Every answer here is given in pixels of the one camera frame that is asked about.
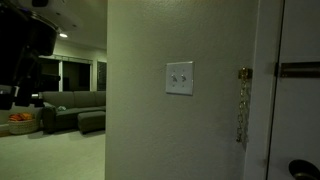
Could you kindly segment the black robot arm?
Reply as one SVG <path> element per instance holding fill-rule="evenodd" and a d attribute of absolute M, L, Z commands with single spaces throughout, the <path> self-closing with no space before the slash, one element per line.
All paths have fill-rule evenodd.
<path fill-rule="evenodd" d="M 11 0 L 0 0 L 0 109 L 13 105 L 43 107 L 33 93 L 43 92 L 47 82 L 59 82 L 59 75 L 42 73 L 41 56 L 51 56 L 57 27 Z"/>

